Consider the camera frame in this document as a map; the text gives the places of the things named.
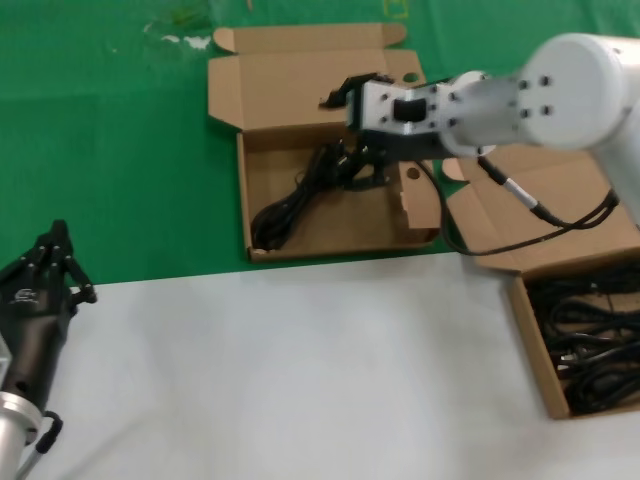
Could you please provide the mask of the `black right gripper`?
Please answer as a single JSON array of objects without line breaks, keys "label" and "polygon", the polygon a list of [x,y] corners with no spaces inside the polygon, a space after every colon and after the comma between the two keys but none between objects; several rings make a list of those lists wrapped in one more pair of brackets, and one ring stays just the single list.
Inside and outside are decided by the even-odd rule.
[{"label": "black right gripper", "polygon": [[359,192],[370,188],[368,177],[358,178],[367,165],[367,147],[369,163],[373,167],[371,185],[382,187],[388,184],[387,169],[393,162],[412,162],[422,160],[443,160],[448,157],[448,149],[443,145],[437,133],[417,135],[395,135],[385,132],[364,131],[352,150],[343,147],[337,160],[337,187],[347,191]]}]

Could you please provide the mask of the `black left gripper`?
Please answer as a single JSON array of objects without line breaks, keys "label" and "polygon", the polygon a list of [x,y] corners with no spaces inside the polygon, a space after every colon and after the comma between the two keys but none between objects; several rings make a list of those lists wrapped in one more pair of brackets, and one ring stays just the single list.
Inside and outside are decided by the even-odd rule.
[{"label": "black left gripper", "polygon": [[[62,276],[72,280],[75,293],[58,279],[19,274],[42,267],[56,246]],[[1,281],[1,336],[11,354],[1,390],[45,405],[76,313],[72,302],[98,300],[93,282],[74,256],[67,223],[54,220],[29,250],[1,269]]]}]

